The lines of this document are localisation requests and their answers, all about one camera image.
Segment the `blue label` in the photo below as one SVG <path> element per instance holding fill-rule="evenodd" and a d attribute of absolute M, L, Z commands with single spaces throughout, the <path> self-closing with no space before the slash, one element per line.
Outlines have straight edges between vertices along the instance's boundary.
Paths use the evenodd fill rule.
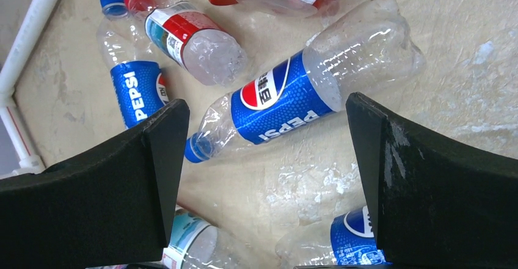
<path fill-rule="evenodd" d="M 156 62 L 127 62 L 110 72 L 126 128 L 134 127 L 169 101 L 166 82 Z"/>
<path fill-rule="evenodd" d="M 376 247 L 367 207 L 335 218 L 331 245 L 338 265 L 387 264 Z"/>
<path fill-rule="evenodd" d="M 232 94 L 234 124 L 256 145 L 331 112 L 311 85 L 302 52 Z"/>

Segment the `barcode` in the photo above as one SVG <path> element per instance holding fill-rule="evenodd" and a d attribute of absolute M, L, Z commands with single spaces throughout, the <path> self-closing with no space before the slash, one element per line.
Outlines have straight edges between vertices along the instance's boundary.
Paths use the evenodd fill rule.
<path fill-rule="evenodd" d="M 196 7 L 194 7 L 191 3 L 187 1 L 180 1 L 173 5 L 171 8 L 173 8 L 176 13 L 180 13 L 184 10 L 196 10 Z"/>

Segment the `white pipe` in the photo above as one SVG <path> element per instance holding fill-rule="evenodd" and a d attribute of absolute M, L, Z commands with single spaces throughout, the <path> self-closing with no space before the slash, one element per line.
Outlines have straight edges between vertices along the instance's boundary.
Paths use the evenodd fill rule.
<path fill-rule="evenodd" d="M 56 3 L 57 0 L 32 0 L 0 71 L 0 119 L 7 129 L 20 159 L 20 169 L 3 175 L 0 179 L 24 173 L 41 173 L 45 170 L 45 165 L 40 156 L 36 154 L 32 140 L 21 122 L 20 113 L 11 96 L 14 93 L 16 81 Z"/>

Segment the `concrete floor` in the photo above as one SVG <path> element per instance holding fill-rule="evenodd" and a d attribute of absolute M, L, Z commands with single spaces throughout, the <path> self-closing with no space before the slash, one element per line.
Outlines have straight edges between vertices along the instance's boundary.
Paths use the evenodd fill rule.
<path fill-rule="evenodd" d="M 334 16 L 274 18 L 190 0 L 234 35 L 250 56 L 250 78 L 299 51 L 363 0 L 339 0 Z M 30 0 L 2 0 L 5 60 Z M 518 0 L 398 0 L 427 71 L 375 99 L 404 117 L 467 144 L 518 158 Z M 98 0 L 61 0 L 16 90 L 16 100 L 50 166 L 124 130 L 95 32 Z M 191 108 L 190 131 L 232 89 L 205 87 L 163 59 L 170 97 Z M 184 162 L 179 201 L 267 256 L 298 225 L 361 206 L 360 177 L 345 114 L 294 131 L 254 152 L 204 164 Z"/>

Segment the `pepsi logo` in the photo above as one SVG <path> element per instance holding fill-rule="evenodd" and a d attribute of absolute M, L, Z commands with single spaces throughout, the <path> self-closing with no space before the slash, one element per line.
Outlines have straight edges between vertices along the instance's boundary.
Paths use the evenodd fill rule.
<path fill-rule="evenodd" d="M 166 79 L 162 76 L 162 73 L 160 73 L 156 78 L 156 93 L 164 105 L 169 102 L 169 97 L 167 97 L 166 91 Z"/>
<path fill-rule="evenodd" d="M 373 238 L 372 225 L 367 206 L 360 210 L 351 211 L 343 218 L 343 224 L 354 235 L 364 238 Z"/>
<path fill-rule="evenodd" d="M 264 110 L 273 106 L 282 95 L 288 80 L 290 59 L 261 75 L 241 89 L 241 102 L 251 110 Z"/>

